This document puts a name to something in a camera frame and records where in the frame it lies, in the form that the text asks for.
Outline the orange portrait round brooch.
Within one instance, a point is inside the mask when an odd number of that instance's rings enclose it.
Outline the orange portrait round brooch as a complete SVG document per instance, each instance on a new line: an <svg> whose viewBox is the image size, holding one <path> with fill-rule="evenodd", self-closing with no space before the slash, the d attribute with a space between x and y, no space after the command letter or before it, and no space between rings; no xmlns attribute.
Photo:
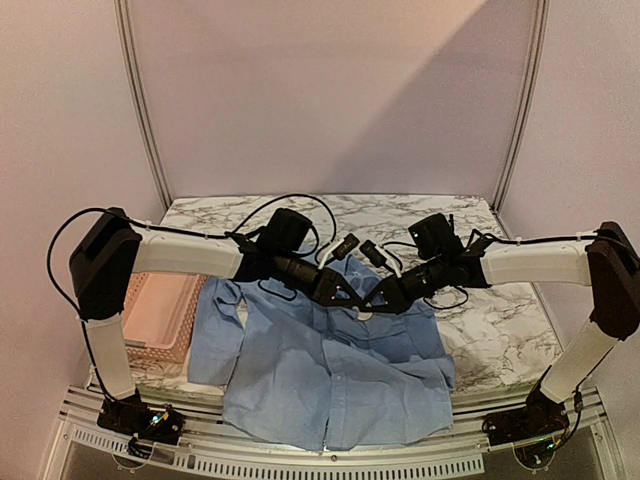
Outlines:
<svg viewBox="0 0 640 480"><path fill-rule="evenodd" d="M362 312L358 311L356 315L356 320L359 322L367 322L373 317L373 312Z"/></svg>

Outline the blue button-up shirt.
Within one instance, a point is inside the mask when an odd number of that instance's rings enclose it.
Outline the blue button-up shirt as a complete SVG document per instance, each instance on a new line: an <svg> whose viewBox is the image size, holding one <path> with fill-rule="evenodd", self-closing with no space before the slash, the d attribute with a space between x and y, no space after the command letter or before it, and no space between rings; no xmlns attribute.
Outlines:
<svg viewBox="0 0 640 480"><path fill-rule="evenodd" d="M310 451L410 444L453 423L453 358L434 311L327 308L276 280L210 278L188 379L224 389L225 422Z"/></svg>

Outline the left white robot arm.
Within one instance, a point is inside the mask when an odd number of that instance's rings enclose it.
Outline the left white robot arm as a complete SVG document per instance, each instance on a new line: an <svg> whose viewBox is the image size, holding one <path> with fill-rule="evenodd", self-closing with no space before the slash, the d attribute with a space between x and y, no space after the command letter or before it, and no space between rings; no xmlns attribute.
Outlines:
<svg viewBox="0 0 640 480"><path fill-rule="evenodd" d="M111 419L128 434L148 426L130 364L180 364L191 344L197 296L208 278L275 279L325 307L355 307L359 295L343 275L312 264L302 243L313 222L277 209L252 233L209 235L142 223L120 208L99 218L71 254L74 304Z"/></svg>

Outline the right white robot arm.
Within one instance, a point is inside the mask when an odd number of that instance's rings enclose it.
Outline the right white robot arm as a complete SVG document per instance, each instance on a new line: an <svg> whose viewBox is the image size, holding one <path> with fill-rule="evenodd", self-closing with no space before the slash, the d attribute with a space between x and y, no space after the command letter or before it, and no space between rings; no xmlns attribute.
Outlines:
<svg viewBox="0 0 640 480"><path fill-rule="evenodd" d="M541 377L543 397L518 412L517 427L524 435L537 436L552 424L553 403L569 399L613 347L639 328L639 257L615 222L536 239L501 239L473 231L462 242L452 221L434 214L412 225L409 233L421 264L381 280L362 300L360 311L399 314L444 287L563 283L591 289L593 310Z"/></svg>

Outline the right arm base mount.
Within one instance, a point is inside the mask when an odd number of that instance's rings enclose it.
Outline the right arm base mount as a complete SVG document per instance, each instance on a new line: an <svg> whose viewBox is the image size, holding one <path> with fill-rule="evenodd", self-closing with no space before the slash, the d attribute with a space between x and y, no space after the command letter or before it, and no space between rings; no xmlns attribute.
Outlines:
<svg viewBox="0 0 640 480"><path fill-rule="evenodd" d="M573 396L576 419L571 423L564 403L528 399L524 407L487 415L482 432L491 446L514 444L514 456L522 466L542 468L572 439L583 408L582 393L576 391Z"/></svg>

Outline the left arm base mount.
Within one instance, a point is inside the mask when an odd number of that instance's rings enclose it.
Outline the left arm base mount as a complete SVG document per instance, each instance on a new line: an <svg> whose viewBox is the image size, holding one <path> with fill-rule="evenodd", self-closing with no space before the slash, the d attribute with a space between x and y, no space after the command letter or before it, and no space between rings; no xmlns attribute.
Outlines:
<svg viewBox="0 0 640 480"><path fill-rule="evenodd" d="M135 393L124 400L103 401L97 425L129 437L127 454L148 460L156 443L176 446L185 416L172 405L153 407Z"/></svg>

